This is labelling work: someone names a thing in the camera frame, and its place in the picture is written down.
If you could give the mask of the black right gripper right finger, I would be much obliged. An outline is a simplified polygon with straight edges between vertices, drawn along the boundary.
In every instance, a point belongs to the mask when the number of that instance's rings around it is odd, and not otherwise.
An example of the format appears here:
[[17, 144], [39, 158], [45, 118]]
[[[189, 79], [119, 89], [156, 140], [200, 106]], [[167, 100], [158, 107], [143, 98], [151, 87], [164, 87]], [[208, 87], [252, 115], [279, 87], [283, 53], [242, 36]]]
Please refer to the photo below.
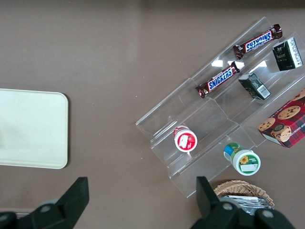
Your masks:
[[220, 201], [206, 177], [196, 178], [196, 201], [202, 215], [193, 229], [293, 229], [275, 209], [261, 208], [252, 216], [232, 202]]

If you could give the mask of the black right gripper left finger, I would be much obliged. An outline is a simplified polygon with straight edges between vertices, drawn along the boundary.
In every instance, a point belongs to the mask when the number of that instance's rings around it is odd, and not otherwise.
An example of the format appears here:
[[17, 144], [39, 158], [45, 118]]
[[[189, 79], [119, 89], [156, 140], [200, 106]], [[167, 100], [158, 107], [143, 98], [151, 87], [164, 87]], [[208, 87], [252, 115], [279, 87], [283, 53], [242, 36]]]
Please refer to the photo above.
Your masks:
[[55, 202], [39, 206], [17, 218], [12, 211], [0, 213], [2, 229], [72, 229], [89, 203], [87, 177], [79, 177]]

